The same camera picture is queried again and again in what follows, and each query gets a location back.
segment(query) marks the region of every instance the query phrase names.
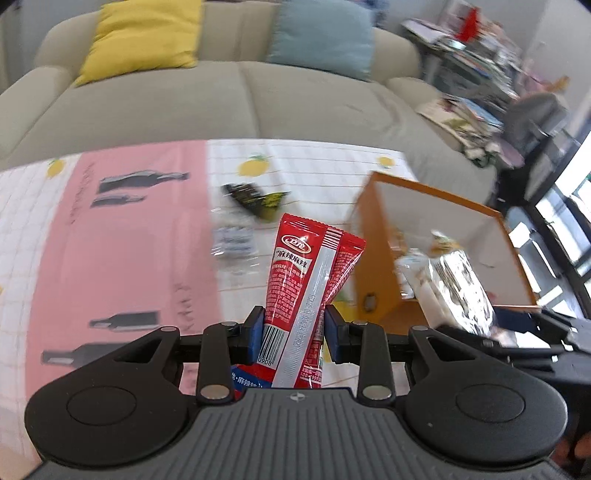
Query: spicy snack packet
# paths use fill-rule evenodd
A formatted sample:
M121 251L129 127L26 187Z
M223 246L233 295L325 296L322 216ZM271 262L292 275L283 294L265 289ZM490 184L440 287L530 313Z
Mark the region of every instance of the spicy snack packet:
M324 307L343 286L365 240L285 213L269 272L261 351L251 366L232 369L236 394L245 387L320 388Z

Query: orange box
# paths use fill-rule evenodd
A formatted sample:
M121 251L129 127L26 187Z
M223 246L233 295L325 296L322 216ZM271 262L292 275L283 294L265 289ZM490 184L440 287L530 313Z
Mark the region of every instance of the orange box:
M406 335L426 325L414 299L403 299L394 270L401 254L397 232L409 248L427 252L432 231L456 240L495 306L539 310L499 212L421 183L373 172L349 218L351 233L367 246L353 272L358 317Z

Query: gray sofa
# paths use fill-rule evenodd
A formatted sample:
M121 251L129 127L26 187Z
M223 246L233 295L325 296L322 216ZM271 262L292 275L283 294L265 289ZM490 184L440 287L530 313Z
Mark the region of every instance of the gray sofa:
M206 2L199 63L72 86L98 13L55 26L36 68L0 95L0 170L145 142L289 138L401 150L419 181L484 202L479 169L414 113L439 95L407 40L375 29L371 82L265 63L279 4Z

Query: lemon print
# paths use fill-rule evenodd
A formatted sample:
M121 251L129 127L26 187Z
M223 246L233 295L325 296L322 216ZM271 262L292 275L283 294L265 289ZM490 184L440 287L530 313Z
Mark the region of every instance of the lemon print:
M241 177L258 177L269 169L269 161L263 155L254 155L238 166Z
M384 168L390 168L394 166L394 160L390 157L378 157L378 162Z
M53 177L58 176L64 169L65 165L66 163L63 160L52 160L49 163L49 167L47 167L47 178L52 179Z

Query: table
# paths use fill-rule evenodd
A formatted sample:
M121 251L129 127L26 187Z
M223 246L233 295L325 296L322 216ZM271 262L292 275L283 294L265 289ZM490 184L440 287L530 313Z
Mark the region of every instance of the table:
M264 172L239 175L253 158ZM290 192L284 211L343 227L373 170L415 179L399 152L259 139L114 148L0 173L0 443L34 458L27 400L93 356L158 325L201 333L265 304L277 223L257 224L251 270L226 268L211 254L216 215L235 208L222 185ZM325 384L356 375L333 373ZM183 391L196 374L185 369Z

